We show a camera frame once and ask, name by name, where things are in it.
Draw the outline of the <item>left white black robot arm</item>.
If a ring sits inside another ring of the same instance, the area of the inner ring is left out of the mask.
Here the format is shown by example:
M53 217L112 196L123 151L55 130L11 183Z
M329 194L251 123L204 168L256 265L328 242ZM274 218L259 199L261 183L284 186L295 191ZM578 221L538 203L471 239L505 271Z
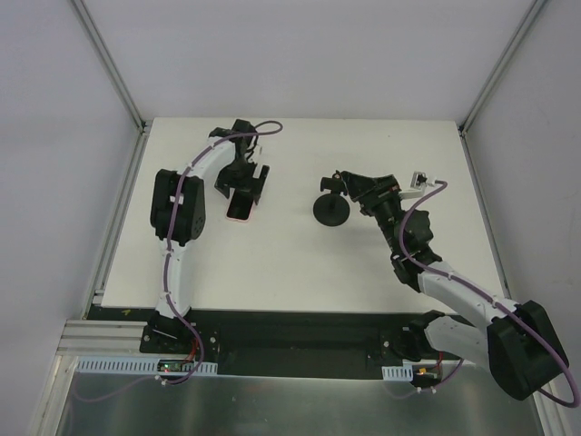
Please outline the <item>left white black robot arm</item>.
M262 132L268 124L238 119L230 128L216 127L183 170L161 169L155 175L150 224L162 249L162 289L143 329L141 352L197 352L200 340L186 316L192 308L193 248L206 223L206 190L214 188L229 201L229 218L249 219L270 171L254 161L259 138L282 130L273 121L275 129Z

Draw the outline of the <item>black phone pink case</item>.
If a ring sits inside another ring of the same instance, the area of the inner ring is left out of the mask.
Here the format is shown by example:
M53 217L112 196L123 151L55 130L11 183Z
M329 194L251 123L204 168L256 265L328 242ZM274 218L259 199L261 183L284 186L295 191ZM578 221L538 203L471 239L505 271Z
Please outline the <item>black phone pink case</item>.
M226 217L230 220L247 222L250 219L254 198L250 193L235 191L230 200Z

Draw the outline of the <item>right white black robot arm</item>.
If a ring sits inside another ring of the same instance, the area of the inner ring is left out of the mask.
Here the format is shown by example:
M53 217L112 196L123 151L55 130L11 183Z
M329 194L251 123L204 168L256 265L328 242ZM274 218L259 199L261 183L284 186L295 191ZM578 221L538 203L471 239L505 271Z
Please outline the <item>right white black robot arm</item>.
M462 317L432 311L410 328L404 340L412 361L449 352L487 370L510 397L538 392L568 408L580 403L575 377L547 311L534 301L516 302L483 289L460 274L430 247L429 214L420 206L448 184L416 172L408 190L393 175L336 174L342 191L373 218L391 251L399 281L435 299Z

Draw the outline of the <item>black phone stand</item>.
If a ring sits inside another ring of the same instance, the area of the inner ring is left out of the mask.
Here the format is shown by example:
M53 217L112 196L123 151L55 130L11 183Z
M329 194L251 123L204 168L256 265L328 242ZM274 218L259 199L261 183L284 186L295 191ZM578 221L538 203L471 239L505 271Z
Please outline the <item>black phone stand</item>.
M350 205L346 200L348 190L339 171L321 178L320 192L321 196L312 207L315 219L328 227L343 225L350 217Z

